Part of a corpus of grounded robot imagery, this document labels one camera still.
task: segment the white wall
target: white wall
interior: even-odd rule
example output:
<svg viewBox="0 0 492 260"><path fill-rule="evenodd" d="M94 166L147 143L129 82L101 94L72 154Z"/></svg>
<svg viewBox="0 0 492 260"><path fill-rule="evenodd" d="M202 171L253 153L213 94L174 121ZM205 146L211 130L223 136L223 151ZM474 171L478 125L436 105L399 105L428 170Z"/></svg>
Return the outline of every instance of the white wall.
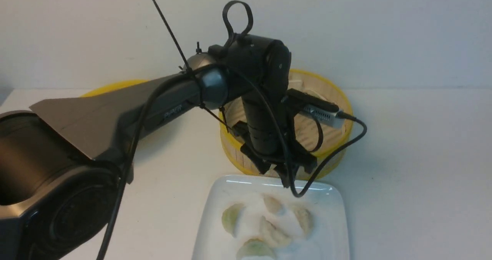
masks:
<svg viewBox="0 0 492 260"><path fill-rule="evenodd" d="M10 88L10 86L7 83L7 77L0 74L0 91L1 90L7 90L9 88Z"/></svg>
<svg viewBox="0 0 492 260"><path fill-rule="evenodd" d="M157 1L187 55L226 40L229 0ZM492 0L244 1L251 33L344 88L492 86ZM0 24L4 86L94 88L181 65L151 0L0 0Z"/></svg>

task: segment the yellow steamer rim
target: yellow steamer rim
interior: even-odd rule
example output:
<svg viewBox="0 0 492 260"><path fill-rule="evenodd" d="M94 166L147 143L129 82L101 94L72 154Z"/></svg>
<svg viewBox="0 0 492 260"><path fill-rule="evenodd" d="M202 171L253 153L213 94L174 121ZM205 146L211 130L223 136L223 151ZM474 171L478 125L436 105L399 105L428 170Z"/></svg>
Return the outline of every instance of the yellow steamer rim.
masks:
<svg viewBox="0 0 492 260"><path fill-rule="evenodd" d="M94 89L90 92L85 93L84 95L81 95L80 97L93 97L95 95L101 95L101 94L106 93L106 92L116 91L119 89L123 89L126 87L130 87L133 85L144 83L144 82L147 82L147 80L145 80L145 79L133 79L133 80L116 82L116 83L112 83L112 84Z"/></svg>
<svg viewBox="0 0 492 260"><path fill-rule="evenodd" d="M337 104L344 112L352 114L352 107L343 91L333 84L330 80L315 73L291 69L289 73L289 88L295 88L310 95L320 97ZM244 109L241 99L236 99L224 106L224 112L228 125L234 125L239 120L245 120ZM221 120L224 120L222 113L219 114ZM308 150L317 143L318 132L315 122L301 115L295 117L296 137L297 140L304 145ZM346 120L341 129L322 125L324 141L320 150L313 153L318 158L318 164L325 159L336 148L346 143L350 137L353 123ZM241 153L240 149L243 142L236 139L232 134L227 132L225 125L220 124L220 140L223 150L229 158L230 162L239 169L239 171L248 175L259 175L256 166ZM345 150L338 153L323 167L317 178L321 178L335 169L345 154ZM276 172L269 171L263 176L278 177ZM304 172L304 169L299 169L296 179L307 180L311 175Z"/></svg>

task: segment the black loop handle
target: black loop handle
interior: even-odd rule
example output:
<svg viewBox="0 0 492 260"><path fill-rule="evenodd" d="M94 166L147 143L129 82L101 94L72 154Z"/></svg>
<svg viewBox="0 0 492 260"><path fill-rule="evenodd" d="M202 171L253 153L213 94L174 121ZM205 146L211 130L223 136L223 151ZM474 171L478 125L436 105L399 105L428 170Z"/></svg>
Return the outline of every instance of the black loop handle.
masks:
<svg viewBox="0 0 492 260"><path fill-rule="evenodd" d="M224 45L224 48L228 48L229 46L231 46L232 45L232 42L235 39L234 38L234 29L232 29L232 25L229 22L229 19L227 18L227 14L229 13L229 9L231 9L231 7L233 5L234 4L238 4L238 3L242 4L244 6L244 8L246 9L246 14L248 15L248 25L243 30L243 32L241 32L241 34L239 34L237 36L237 39L241 39L244 36L246 36L249 33L249 31L253 28L253 13L251 11L251 7L249 7L249 5L246 2L242 2L242 1L239 1L239 0L229 1L224 6L224 9L222 11L222 18L224 20L225 28L227 29L227 34L229 35L229 38L227 39L227 41L226 41L226 43Z"/></svg>

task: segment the boiled dumpling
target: boiled dumpling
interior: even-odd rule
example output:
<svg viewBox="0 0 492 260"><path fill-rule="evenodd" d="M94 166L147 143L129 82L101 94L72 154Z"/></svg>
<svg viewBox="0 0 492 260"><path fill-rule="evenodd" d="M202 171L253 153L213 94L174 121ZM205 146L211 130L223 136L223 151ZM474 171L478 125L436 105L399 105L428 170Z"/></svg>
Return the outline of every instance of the boiled dumpling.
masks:
<svg viewBox="0 0 492 260"><path fill-rule="evenodd" d="M300 206L292 207L292 211L294 212L294 215L296 215L297 221L299 222L299 225L304 232L304 237L309 237L314 228L314 222L311 213L306 208Z"/></svg>
<svg viewBox="0 0 492 260"><path fill-rule="evenodd" d="M270 257L276 259L274 251L259 239L250 239L239 249L236 254L236 260L241 260L244 257Z"/></svg>
<svg viewBox="0 0 492 260"><path fill-rule="evenodd" d="M292 243L291 237L288 237L284 232L276 228L265 217L262 217L260 221L260 235L271 248L283 248Z"/></svg>
<svg viewBox="0 0 492 260"><path fill-rule="evenodd" d="M243 208L244 208L244 204L236 203L231 207L225 209L225 211L222 213L222 225L225 231L231 234L232 236L235 235L238 216Z"/></svg>
<svg viewBox="0 0 492 260"><path fill-rule="evenodd" d="M263 202L265 202L265 206L267 207L267 210L270 213L274 215L279 215L282 213L283 211L282 204L276 198L271 197L269 195L264 195Z"/></svg>

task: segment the black cable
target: black cable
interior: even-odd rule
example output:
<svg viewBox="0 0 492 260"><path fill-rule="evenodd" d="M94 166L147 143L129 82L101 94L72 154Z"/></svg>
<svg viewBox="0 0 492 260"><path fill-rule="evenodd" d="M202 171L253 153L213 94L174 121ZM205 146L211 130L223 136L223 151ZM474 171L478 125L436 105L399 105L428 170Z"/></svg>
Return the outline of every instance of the black cable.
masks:
<svg viewBox="0 0 492 260"><path fill-rule="evenodd" d="M238 76L240 76L242 79L244 79L248 84L251 85L251 87L253 87L253 89L255 90L255 92L258 93L258 95L260 95L260 99L262 100L263 104L266 106L267 112L268 112L270 118L272 119L272 122L274 123L275 130L276 130L277 135L279 137L279 140L280 140L280 143L281 143L281 147L282 147L282 151L283 151L283 155L284 155L284 158L285 158L285 166L287 167L287 170L288 170L288 178L289 178L289 181L290 181L291 177L293 176L292 160L291 160L292 155L290 155L290 150L289 150L289 147L287 145L287 142L285 141L285 138L284 138L284 136L282 134L282 130L280 129L279 122L278 122L277 118L275 117L275 114L273 113L272 104L270 104L270 102L267 99L267 96L260 89L260 87L256 83L254 83L253 81L251 81L251 79L249 79L248 77L244 76L243 73L241 73L241 72L239 72L239 71L237 71L235 69L232 69L231 67L228 67L228 69L230 69L231 71L233 71L234 73L236 73ZM294 197L299 197L297 195L296 188L295 188L295 186L294 186L294 184L292 182L290 183L290 190L292 191L292 194L294 195Z"/></svg>
<svg viewBox="0 0 492 260"><path fill-rule="evenodd" d="M227 128L227 130L228 130L229 132L232 132L232 134L233 134L233 135L236 135L236 134L235 134L235 132L234 132L234 129L232 129L232 127L229 127L225 121L223 121L223 120L221 120L219 117L217 117L217 115L216 115L216 114L214 114L214 113L213 113L210 109L208 109L207 107L204 107L204 106L203 106L203 107L201 107L201 108L202 108L202 109L204 109L205 111L207 111L207 112L208 112L210 115L212 115L214 118L216 118L216 120L218 120L221 124L225 125L225 127Z"/></svg>
<svg viewBox="0 0 492 260"><path fill-rule="evenodd" d="M306 185L304 186L303 190L298 194L299 196L298 197L302 197L308 190L309 190L309 187L311 186L311 184L313 184L314 180L316 180L316 177L318 176L318 174L321 172L321 170L323 169L323 167L325 167L325 165L332 159L334 158L335 155L337 155L338 153L340 153L341 151L343 151L345 148L348 148L349 146L351 146L352 144L356 143L357 141L359 141L360 139L362 139L362 137L364 137L364 135L366 135L367 133L367 125L362 122L361 120L359 120L358 118L354 117L354 116L351 116L349 114L346 114L344 112L339 112L339 114L337 114L337 118L344 118L346 120L351 120L352 122L355 122L355 123L358 123L359 125L362 126L362 132L357 135L355 138L353 138L352 140L346 142L345 144L339 146L336 150L334 150L332 153L330 153L319 165L318 167L316 168L316 170L314 171L314 173L312 174L311 178L309 178L309 180L307 181Z"/></svg>
<svg viewBox="0 0 492 260"><path fill-rule="evenodd" d="M128 179L128 174L130 173L131 166L133 164L133 158L135 157L135 152L137 150L137 145L138 141L140 139L140 133L142 132L142 129L144 127L144 121L146 118L146 115L149 113L149 110L151 109L151 106L155 102L155 99L157 99L160 95L163 94L163 92L169 90L172 88L174 85L190 80L190 75L194 76L197 73L207 71L209 69L213 69L219 67L217 64L210 64L205 67L201 67L198 69L195 69L190 72L186 72L183 74L179 74L175 77L172 77L163 83L161 83L149 96L147 101L145 102L144 106L142 107L142 110L140 111L137 124L135 127L135 132L133 133L132 140L130 142L130 147L128 148L128 152L126 154L126 160L125 163L123 164L123 170L120 178L120 182L118 185L118 192L116 194L116 201L113 206L113 211L111 213L111 217L108 221L108 225L106 227L106 232L104 233L104 238L101 243L101 247L99 250L99 253L97 254L97 260L103 260L106 252L108 250L109 242L111 240L111 235L113 234L113 230L116 224L116 218L118 217L118 211L120 209L121 205L121 200L123 199L123 193L125 192L125 186L126 182Z"/></svg>
<svg viewBox="0 0 492 260"><path fill-rule="evenodd" d="M323 141L325 139L325 136L323 135L323 128L321 127L321 123L319 122L318 118L311 112L304 111L304 113L307 113L308 115L311 116L311 119L314 120L316 123L316 127L318 128L318 142L316 143L316 146L308 152L316 152L318 151L321 146L323 145Z"/></svg>

